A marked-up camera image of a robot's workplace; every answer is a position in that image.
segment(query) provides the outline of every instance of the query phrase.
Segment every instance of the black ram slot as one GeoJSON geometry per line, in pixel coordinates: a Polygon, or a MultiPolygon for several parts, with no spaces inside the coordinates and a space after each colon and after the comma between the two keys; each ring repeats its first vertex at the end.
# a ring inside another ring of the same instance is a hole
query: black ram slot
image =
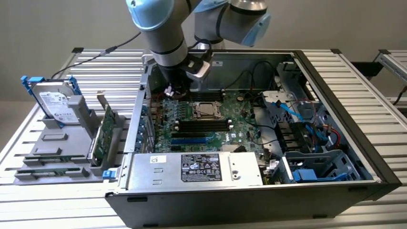
{"type": "Polygon", "coordinates": [[[223,101],[223,93],[219,92],[191,92],[190,95],[183,97],[180,101],[194,102],[215,102],[223,101]]]}
{"type": "Polygon", "coordinates": [[[198,138],[198,137],[206,137],[204,133],[174,133],[171,134],[172,138],[198,138]]]}
{"type": "Polygon", "coordinates": [[[179,132],[222,132],[230,131],[230,125],[227,120],[214,121],[180,121],[179,132]]]}

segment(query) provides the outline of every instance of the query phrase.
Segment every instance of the robotic arm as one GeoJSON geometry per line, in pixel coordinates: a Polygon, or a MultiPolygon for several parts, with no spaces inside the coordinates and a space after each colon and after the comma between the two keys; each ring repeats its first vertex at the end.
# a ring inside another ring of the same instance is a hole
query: robotic arm
{"type": "Polygon", "coordinates": [[[168,87],[167,96],[178,99],[190,91],[194,80],[210,71],[211,50],[199,58],[188,54],[182,23],[195,12],[195,39],[199,48],[223,47],[223,39],[254,46],[263,37],[271,16],[264,0],[126,0],[138,28],[168,87]]]}

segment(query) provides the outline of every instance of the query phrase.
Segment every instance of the green circuit board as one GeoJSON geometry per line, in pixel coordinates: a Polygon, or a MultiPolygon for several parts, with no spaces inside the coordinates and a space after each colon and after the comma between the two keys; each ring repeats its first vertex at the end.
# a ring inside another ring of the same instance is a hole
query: green circuit board
{"type": "MultiPolygon", "coordinates": [[[[211,152],[222,151],[226,148],[232,150],[235,146],[244,146],[248,152],[256,152],[256,154],[263,152],[263,147],[254,144],[251,139],[247,138],[247,132],[250,135],[255,135],[258,128],[250,125],[242,115],[240,111],[246,101],[238,102],[238,96],[243,96],[239,92],[227,92],[224,95],[224,100],[218,101],[220,104],[219,110],[222,118],[219,120],[231,119],[232,129],[227,132],[206,132],[206,144],[198,145],[172,145],[171,144],[171,134],[178,133],[175,130],[176,120],[192,121],[196,120],[192,116],[194,101],[176,101],[164,99],[159,101],[160,110],[158,111],[156,119],[156,143],[155,152],[211,152]],[[180,146],[180,150],[172,151],[171,146],[180,146]]],[[[251,123],[256,123],[255,119],[248,119],[251,123]]]]}

